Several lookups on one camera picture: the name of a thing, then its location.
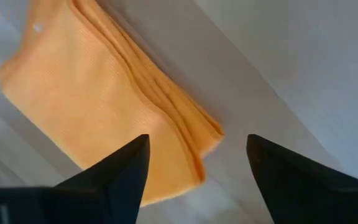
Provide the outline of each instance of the microfiber cloth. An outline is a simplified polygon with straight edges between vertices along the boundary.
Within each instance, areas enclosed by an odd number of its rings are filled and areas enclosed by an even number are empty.
[[[201,158],[223,138],[219,123],[94,0],[32,1],[0,88],[82,169],[149,134],[142,205],[204,182]]]

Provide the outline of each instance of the white wall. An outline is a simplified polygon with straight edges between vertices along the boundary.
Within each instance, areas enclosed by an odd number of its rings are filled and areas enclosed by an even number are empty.
[[[195,1],[358,177],[358,1]]]

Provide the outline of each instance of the orange towel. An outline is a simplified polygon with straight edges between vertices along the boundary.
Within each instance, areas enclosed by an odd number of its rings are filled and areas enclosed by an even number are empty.
[[[142,205],[205,180],[220,125],[94,0],[36,0],[22,46],[0,68],[6,97],[81,168],[150,134]]]

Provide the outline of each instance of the table surface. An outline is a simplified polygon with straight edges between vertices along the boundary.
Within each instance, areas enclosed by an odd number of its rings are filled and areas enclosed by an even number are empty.
[[[142,208],[138,223],[272,223],[246,156],[259,134],[329,167],[337,161],[192,0],[100,0],[166,74],[224,126],[200,188]],[[0,0],[0,64],[15,51],[27,0]],[[53,185],[80,169],[0,93],[0,186]]]

